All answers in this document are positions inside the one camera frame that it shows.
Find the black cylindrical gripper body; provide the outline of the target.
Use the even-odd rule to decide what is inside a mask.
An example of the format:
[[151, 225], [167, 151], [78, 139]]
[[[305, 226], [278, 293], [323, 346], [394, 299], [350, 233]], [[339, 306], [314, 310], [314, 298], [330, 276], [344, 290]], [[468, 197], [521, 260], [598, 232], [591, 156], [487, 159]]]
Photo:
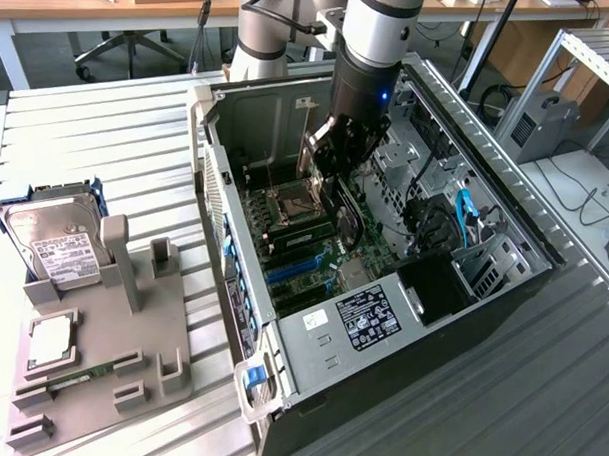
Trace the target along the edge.
[[359, 61], [340, 44], [331, 85], [330, 115], [346, 116], [355, 123], [374, 127], [385, 115], [401, 69], [397, 61], [389, 67]]

